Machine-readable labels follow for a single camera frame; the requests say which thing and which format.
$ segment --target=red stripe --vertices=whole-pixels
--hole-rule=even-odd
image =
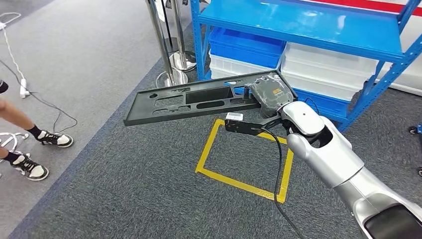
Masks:
[[[331,3],[343,6],[361,7],[372,10],[390,11],[399,13],[404,7],[401,4],[380,2],[380,1],[369,1],[369,0],[314,0],[324,3]],[[418,7],[413,12],[415,16],[422,16],[422,7]]]

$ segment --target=person's leg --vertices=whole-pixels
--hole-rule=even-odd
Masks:
[[[40,130],[23,112],[1,98],[0,118],[30,132],[42,144],[53,144],[62,148],[69,147],[73,144],[73,139],[66,134],[55,134],[47,130]],[[43,180],[49,174],[47,168],[33,162],[27,155],[16,151],[9,152],[4,147],[0,147],[0,159],[8,161],[12,167],[32,181]]]
[[[9,152],[4,147],[0,147],[0,158],[8,161],[13,168],[32,181],[41,181],[49,174],[47,168],[33,162],[28,156]]]
[[[52,144],[61,148],[67,148],[73,144],[72,137],[67,134],[54,134],[47,130],[40,130],[23,112],[2,98],[0,98],[0,117],[30,132],[42,144]]]
[[[15,106],[0,98],[0,117],[24,130],[34,128],[35,124]]]

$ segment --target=black sock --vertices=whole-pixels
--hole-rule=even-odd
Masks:
[[[19,158],[19,156],[19,154],[9,152],[9,154],[6,156],[6,158],[4,158],[4,160],[13,163],[15,160],[17,160],[17,158]]]
[[[36,125],[34,125],[34,128],[28,129],[27,131],[30,132],[36,139],[38,139],[38,136],[41,134],[41,130]]]

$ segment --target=blue shelf frame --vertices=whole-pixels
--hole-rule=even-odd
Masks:
[[[346,7],[335,7],[328,6],[323,3],[314,3],[314,2],[305,2],[300,0],[279,0],[285,2],[292,2],[293,4],[307,4],[309,9],[313,7],[329,7],[333,10],[338,11],[356,11],[368,13],[367,10],[359,10],[354,8]],[[418,7],[421,0],[409,0],[408,3],[403,7],[401,12],[395,17],[397,18],[397,27],[399,34],[402,33],[404,27],[406,26],[409,18],[411,17],[413,11]],[[251,26],[247,24],[242,24],[242,22],[227,21],[224,19],[218,19],[217,17],[209,17],[206,15],[201,15],[200,12],[200,0],[191,0],[191,14],[194,30],[194,42],[195,42],[195,54],[197,59],[197,72],[199,80],[209,80],[210,71],[205,72],[205,60],[208,53],[209,47],[209,35],[211,32],[211,26],[224,27],[236,31],[251,33],[255,35],[267,36],[275,39],[285,40],[289,42],[299,43],[303,45],[309,45],[324,49],[329,49],[333,51],[348,53],[357,56],[363,56],[367,58],[372,58],[379,60],[379,63],[376,67],[375,74],[366,82],[362,93],[360,94],[357,103],[353,109],[347,113],[345,120],[341,120],[341,124],[338,126],[340,131],[345,131],[359,116],[365,112],[368,107],[375,101],[377,98],[391,85],[391,83],[396,80],[400,74],[419,56],[422,52],[422,34],[417,38],[417,40],[402,54],[385,54],[381,51],[368,50],[363,47],[350,46],[345,44],[339,44],[336,42],[330,41],[318,41],[307,36],[297,36],[294,34],[289,34],[288,32],[276,32],[271,29],[264,29],[257,26]],[[202,25],[206,26],[204,38],[202,38]],[[390,70],[384,75],[384,77],[378,82],[375,83],[383,65],[385,62],[392,62],[393,65],[390,67]]]

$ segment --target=white sticker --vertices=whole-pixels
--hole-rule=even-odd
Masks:
[[[238,121],[242,121],[243,120],[243,114],[239,114],[239,113],[227,113],[226,120],[238,120]]]

